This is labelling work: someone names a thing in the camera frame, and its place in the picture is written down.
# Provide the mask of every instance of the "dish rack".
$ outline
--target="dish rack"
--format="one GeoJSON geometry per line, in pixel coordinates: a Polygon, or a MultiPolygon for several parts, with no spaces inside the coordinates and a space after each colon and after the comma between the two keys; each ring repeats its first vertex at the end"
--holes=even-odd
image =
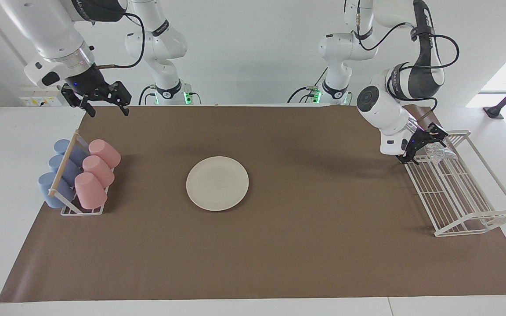
{"type": "MultiPolygon", "coordinates": [[[[64,174],[64,170],[66,168],[66,162],[70,158],[72,151],[74,149],[74,146],[78,145],[82,150],[84,150],[87,154],[90,154],[89,152],[89,145],[83,138],[79,135],[79,130],[76,130],[74,135],[72,136],[72,139],[70,140],[70,144],[68,148],[66,148],[66,152],[64,153],[64,158],[62,159],[62,162],[60,163],[60,167],[58,168],[58,172],[56,172],[56,177],[54,178],[54,182],[52,182],[52,186],[48,190],[48,196],[51,198],[57,198],[62,203],[65,204],[65,206],[62,208],[60,214],[62,216],[91,216],[91,215],[101,215],[103,214],[103,210],[105,209],[105,205],[103,204],[100,208],[95,208],[93,210],[85,210],[84,208],[79,208],[72,202],[68,201],[60,192],[58,192],[58,184],[60,183],[60,179],[62,178],[62,175],[64,174]]],[[[108,194],[108,188],[105,188],[105,193],[108,194]]]]}
{"type": "Polygon", "coordinates": [[[458,160],[445,159],[436,164],[427,154],[420,154],[415,156],[418,164],[405,165],[437,237],[481,234],[506,223],[506,210],[494,208],[458,153],[463,142],[469,143],[506,196],[505,187],[470,140],[470,132],[449,132],[446,145],[458,160]]]}

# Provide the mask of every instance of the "wooden handle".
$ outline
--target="wooden handle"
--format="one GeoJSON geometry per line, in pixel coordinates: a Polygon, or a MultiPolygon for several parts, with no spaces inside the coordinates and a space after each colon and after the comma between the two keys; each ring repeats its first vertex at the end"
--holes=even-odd
{"type": "Polygon", "coordinates": [[[48,196],[50,196],[51,198],[54,198],[54,196],[56,195],[56,192],[58,191],[58,185],[60,184],[60,179],[62,178],[62,175],[64,174],[64,170],[66,169],[68,159],[72,155],[72,151],[74,150],[74,146],[78,142],[78,137],[79,137],[79,130],[76,130],[76,132],[72,136],[72,140],[70,140],[70,144],[68,145],[66,152],[64,153],[64,158],[62,159],[62,162],[60,163],[60,167],[58,168],[58,172],[56,172],[56,177],[54,178],[54,182],[52,182],[52,186],[48,190],[48,196]]]}

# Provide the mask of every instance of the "brown tablecloth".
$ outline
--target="brown tablecloth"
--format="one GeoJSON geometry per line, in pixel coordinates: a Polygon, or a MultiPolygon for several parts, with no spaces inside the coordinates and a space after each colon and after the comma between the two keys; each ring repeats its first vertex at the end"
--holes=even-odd
{"type": "Polygon", "coordinates": [[[506,294],[501,230],[435,238],[356,108],[97,108],[80,130],[123,155],[105,214],[43,206],[0,302],[506,294]],[[249,173],[227,212],[185,191],[210,156],[249,173]]]}

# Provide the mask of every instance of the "black round joint cap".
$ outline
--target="black round joint cap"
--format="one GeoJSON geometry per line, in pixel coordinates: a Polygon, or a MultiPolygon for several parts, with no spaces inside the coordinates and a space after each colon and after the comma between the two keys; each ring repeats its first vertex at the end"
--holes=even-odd
{"type": "Polygon", "coordinates": [[[378,102],[380,91],[376,86],[367,86],[362,90],[357,99],[357,107],[361,112],[368,112],[378,102]]]}

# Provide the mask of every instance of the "white plate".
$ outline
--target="white plate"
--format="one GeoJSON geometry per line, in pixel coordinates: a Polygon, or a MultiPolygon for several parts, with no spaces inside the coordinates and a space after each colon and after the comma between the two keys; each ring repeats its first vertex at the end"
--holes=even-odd
{"type": "Polygon", "coordinates": [[[219,212],[236,206],[247,194],[249,176],[239,162],[212,157],[199,162],[187,178],[187,193],[199,208],[219,212]]]}

